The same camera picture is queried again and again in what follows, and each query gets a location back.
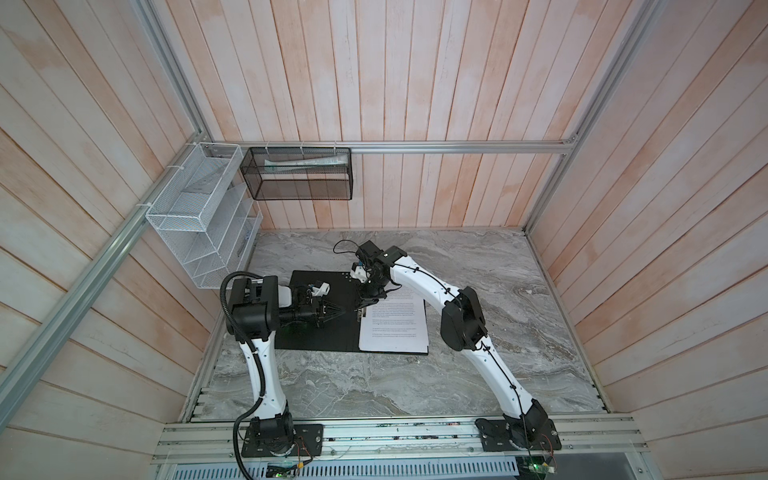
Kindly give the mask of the blue folder black inside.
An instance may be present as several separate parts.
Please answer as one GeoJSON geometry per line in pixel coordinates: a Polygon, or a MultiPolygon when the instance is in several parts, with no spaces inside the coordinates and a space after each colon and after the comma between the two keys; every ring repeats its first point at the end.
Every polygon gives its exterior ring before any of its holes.
{"type": "Polygon", "coordinates": [[[292,304],[280,310],[276,347],[283,350],[426,355],[426,301],[387,281],[373,291],[348,272],[296,270],[292,304]]]}

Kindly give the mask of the printed paper sheet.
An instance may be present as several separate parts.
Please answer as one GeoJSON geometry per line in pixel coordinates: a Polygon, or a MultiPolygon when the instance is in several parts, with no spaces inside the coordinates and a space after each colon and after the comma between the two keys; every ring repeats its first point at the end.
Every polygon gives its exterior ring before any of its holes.
{"type": "Polygon", "coordinates": [[[402,290],[366,307],[358,348],[371,353],[427,355],[425,301],[411,291],[402,290]]]}

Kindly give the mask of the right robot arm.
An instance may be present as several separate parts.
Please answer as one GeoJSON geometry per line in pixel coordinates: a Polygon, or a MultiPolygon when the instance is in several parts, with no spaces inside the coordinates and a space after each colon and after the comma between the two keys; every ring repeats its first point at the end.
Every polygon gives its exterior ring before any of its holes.
{"type": "Polygon", "coordinates": [[[399,247],[383,250],[367,241],[355,252],[351,270],[360,283],[360,308],[387,298],[390,284],[405,287],[440,315],[440,336],[478,370],[503,413],[507,441],[518,449],[533,449],[551,427],[543,405],[515,378],[496,350],[487,330],[477,292],[439,279],[399,247]]]}

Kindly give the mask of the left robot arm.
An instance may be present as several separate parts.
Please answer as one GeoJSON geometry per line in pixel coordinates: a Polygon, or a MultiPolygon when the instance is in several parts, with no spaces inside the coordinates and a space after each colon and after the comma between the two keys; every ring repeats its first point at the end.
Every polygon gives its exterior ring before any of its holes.
{"type": "Polygon", "coordinates": [[[254,403],[237,417],[249,422],[244,445],[273,456],[297,452],[296,431],[287,397],[279,381],[275,356],[277,332],[282,324],[318,325],[343,312],[327,300],[326,282],[289,287],[275,276],[236,271],[220,286],[220,301],[228,332],[246,362],[254,403]]]}

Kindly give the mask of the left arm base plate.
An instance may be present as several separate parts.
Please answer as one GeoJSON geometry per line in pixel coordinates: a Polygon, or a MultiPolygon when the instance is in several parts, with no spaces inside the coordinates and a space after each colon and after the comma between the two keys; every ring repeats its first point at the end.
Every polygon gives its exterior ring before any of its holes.
{"type": "Polygon", "coordinates": [[[324,426],[320,423],[287,428],[275,422],[252,422],[245,430],[240,454],[244,458],[313,458],[322,453],[323,434],[324,426]]]}

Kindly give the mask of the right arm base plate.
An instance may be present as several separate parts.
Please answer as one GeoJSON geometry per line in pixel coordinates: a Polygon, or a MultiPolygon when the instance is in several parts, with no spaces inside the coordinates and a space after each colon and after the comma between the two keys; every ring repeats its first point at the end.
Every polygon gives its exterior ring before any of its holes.
{"type": "Polygon", "coordinates": [[[482,448],[485,452],[504,451],[557,451],[562,449],[562,442],[554,422],[547,418],[544,422],[531,426],[520,419],[475,420],[482,448]]]}

